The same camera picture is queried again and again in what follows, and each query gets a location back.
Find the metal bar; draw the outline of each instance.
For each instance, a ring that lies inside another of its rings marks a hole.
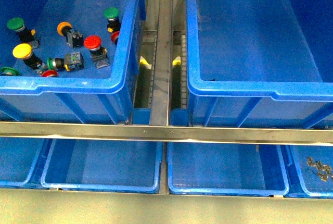
[[[327,223],[332,200],[0,190],[0,223]]]
[[[333,130],[0,122],[0,136],[124,141],[333,145]]]
[[[172,1],[160,0],[150,125],[168,126],[171,95]]]

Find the blue storage bin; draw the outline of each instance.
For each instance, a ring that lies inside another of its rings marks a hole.
[[[156,193],[161,160],[158,142],[53,140],[41,183],[64,190]]]
[[[120,10],[122,23],[118,46],[111,42],[103,11]],[[20,77],[0,77],[0,120],[114,123],[128,120],[132,110],[137,55],[145,0],[0,0],[0,67],[18,69]],[[59,78],[42,78],[12,55],[19,44],[15,32],[6,28],[10,18],[21,17],[41,38],[34,49],[44,62],[80,51],[85,69],[59,72]],[[99,35],[108,51],[110,66],[96,69],[89,51],[73,49],[57,33],[57,25],[68,21],[87,37]]]
[[[186,111],[172,111],[172,125],[183,125],[181,114]],[[168,184],[173,194],[269,196],[289,191],[276,145],[168,143]]]
[[[282,146],[290,191],[288,197],[332,198],[333,179],[325,182],[316,174],[317,169],[308,165],[308,157],[333,167],[333,147]]]
[[[0,187],[42,189],[50,140],[0,138]]]
[[[331,0],[186,0],[189,122],[333,126]]]

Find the metal shelf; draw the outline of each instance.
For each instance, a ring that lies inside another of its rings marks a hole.
[[[156,22],[146,27],[153,33],[150,45],[157,31],[151,48],[156,52],[150,53],[155,57],[150,126],[0,122],[0,136],[164,141],[159,194],[0,189],[1,223],[323,223],[333,217],[331,200],[169,195],[166,142],[333,145],[333,130],[169,126],[174,5],[159,0],[159,12],[148,12]]]

